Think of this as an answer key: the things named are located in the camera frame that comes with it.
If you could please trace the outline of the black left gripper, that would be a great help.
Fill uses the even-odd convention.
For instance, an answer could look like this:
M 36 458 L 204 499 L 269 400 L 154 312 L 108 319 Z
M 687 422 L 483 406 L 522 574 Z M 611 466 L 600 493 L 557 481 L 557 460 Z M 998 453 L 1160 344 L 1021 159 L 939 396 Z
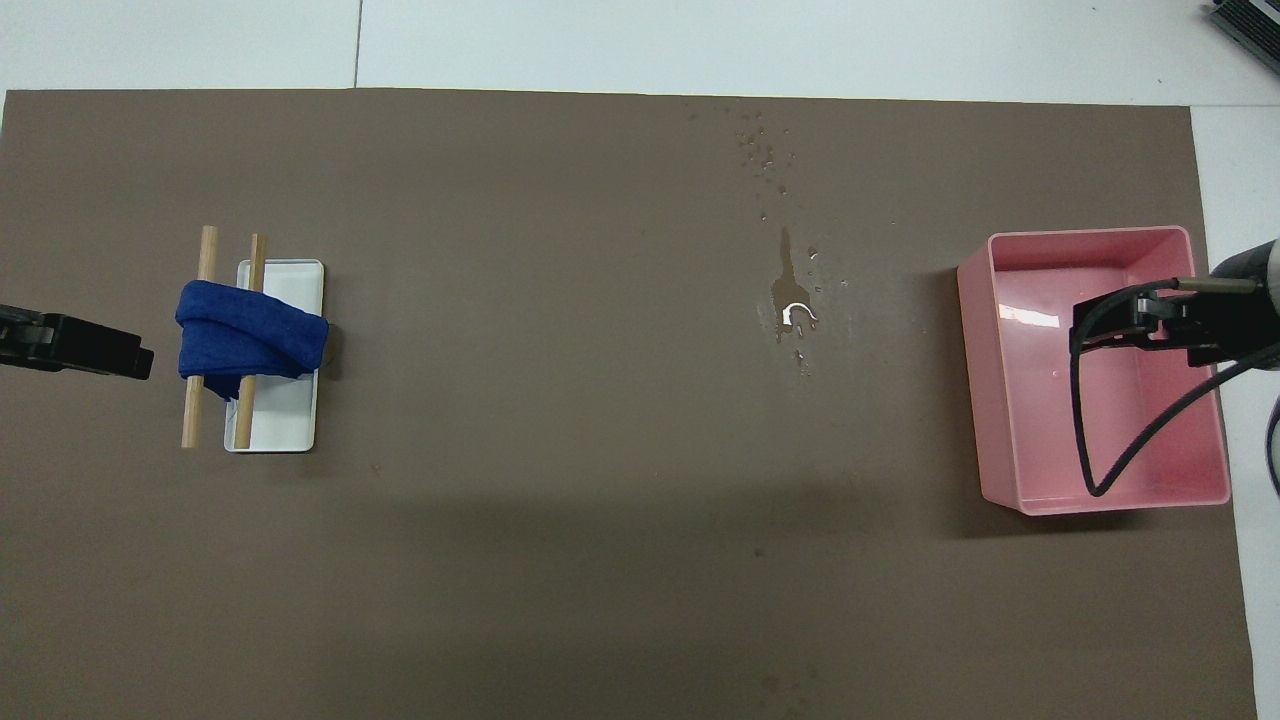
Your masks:
M 40 357 L 33 355 L 40 346 Z M 1 305 L 1 364 L 147 380 L 154 351 L 138 334 L 65 314 Z

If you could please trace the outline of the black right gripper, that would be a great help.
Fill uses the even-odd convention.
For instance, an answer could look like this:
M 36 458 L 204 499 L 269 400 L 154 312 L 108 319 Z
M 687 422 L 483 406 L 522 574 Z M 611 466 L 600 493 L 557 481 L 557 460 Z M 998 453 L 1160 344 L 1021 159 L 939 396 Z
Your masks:
M 1161 350 L 1158 306 L 1175 305 L 1165 338 L 1188 351 L 1188 364 L 1240 361 L 1279 342 L 1277 307 L 1266 290 L 1187 295 L 1180 282 L 1149 282 L 1140 293 L 1106 293 L 1071 307 L 1071 351 Z

